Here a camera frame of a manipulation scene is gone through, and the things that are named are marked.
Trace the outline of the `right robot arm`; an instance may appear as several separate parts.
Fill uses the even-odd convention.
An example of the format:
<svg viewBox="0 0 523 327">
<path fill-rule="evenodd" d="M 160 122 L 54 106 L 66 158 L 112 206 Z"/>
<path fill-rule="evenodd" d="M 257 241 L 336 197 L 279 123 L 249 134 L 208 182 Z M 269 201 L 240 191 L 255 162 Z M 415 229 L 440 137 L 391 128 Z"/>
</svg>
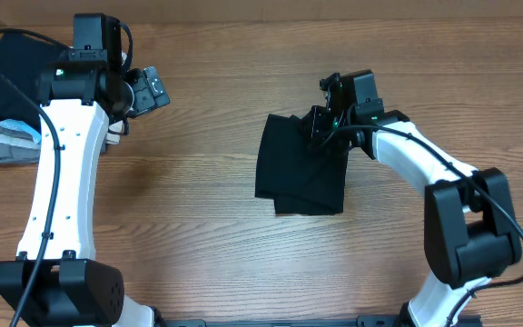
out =
<svg viewBox="0 0 523 327">
<path fill-rule="evenodd" d="M 430 273 L 397 314 L 362 314 L 359 326 L 480 326 L 463 309 L 521 258 L 521 234 L 508 181 L 446 154 L 399 110 L 388 111 L 374 74 L 334 73 L 320 81 L 326 104 L 301 120 L 310 152 L 360 148 L 391 168 L 424 199 L 424 252 Z"/>
</svg>

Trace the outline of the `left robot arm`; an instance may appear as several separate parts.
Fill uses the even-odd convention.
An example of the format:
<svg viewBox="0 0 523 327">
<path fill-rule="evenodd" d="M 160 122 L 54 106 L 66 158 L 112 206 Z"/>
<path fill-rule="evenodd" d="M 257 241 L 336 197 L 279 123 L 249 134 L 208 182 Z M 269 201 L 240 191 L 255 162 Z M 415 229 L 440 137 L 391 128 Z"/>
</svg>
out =
<svg viewBox="0 0 523 327">
<path fill-rule="evenodd" d="M 30 218 L 16 257 L 0 261 L 0 295 L 13 323 L 163 326 L 158 309 L 124 290 L 122 273 L 96 260 L 93 207 L 111 123 L 170 102 L 153 66 L 124 75 L 104 61 L 59 62 L 38 81 L 42 143 Z"/>
</svg>

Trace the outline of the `black polo shirt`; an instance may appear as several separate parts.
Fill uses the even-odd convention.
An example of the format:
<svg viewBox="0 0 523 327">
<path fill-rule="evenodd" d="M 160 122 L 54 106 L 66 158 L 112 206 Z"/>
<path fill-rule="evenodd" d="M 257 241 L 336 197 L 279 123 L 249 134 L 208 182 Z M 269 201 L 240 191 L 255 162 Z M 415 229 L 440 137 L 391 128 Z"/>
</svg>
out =
<svg viewBox="0 0 523 327">
<path fill-rule="evenodd" d="M 346 155 L 313 155 L 298 131 L 299 118 L 270 114 L 261 137 L 255 196 L 272 199 L 277 214 L 342 213 Z"/>
</svg>

